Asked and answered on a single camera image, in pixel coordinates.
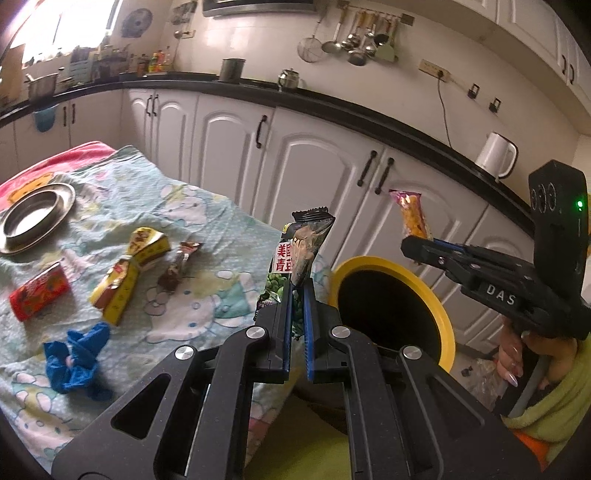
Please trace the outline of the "person's right hand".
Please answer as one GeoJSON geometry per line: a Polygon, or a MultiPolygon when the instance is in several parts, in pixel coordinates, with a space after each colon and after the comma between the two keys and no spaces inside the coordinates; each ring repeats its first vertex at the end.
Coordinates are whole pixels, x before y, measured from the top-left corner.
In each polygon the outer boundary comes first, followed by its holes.
{"type": "Polygon", "coordinates": [[[523,349],[550,358],[545,376],[538,388],[544,390],[550,384],[560,383],[573,367],[579,342],[573,338],[546,338],[535,332],[524,331],[518,335],[512,322],[504,317],[500,334],[497,373],[514,387],[524,374],[523,349]]]}

